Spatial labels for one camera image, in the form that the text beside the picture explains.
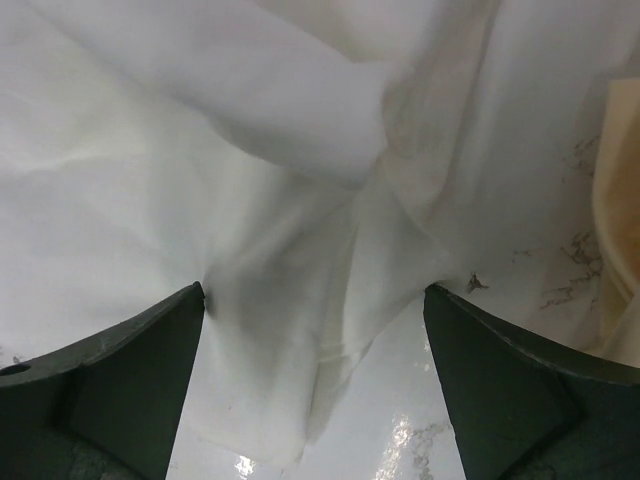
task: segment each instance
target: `beige fabric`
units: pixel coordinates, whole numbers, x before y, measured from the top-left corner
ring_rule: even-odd
[[[640,78],[611,84],[593,207],[604,259],[600,354],[640,367]]]

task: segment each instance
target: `stained fabric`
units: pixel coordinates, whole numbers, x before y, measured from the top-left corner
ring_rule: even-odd
[[[3,361],[200,280],[184,419],[286,466],[431,283],[588,348],[639,29],[634,0],[2,2]]]

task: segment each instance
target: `bolt hole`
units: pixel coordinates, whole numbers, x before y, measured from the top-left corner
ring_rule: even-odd
[[[11,365],[9,367],[5,367],[0,370],[0,377],[8,377],[9,375],[16,375],[18,373],[26,372],[31,368],[31,365],[27,365],[26,363],[18,363],[16,365]]]

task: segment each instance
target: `white floor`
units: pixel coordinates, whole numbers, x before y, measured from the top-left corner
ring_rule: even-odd
[[[257,464],[180,429],[168,480],[463,480],[422,320],[410,305],[376,339],[300,464]]]

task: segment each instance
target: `white fabric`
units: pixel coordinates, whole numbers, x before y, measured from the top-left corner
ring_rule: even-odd
[[[202,280],[185,417],[286,465],[316,378],[314,412],[432,282],[587,345],[639,28],[635,0],[4,0],[5,362]]]

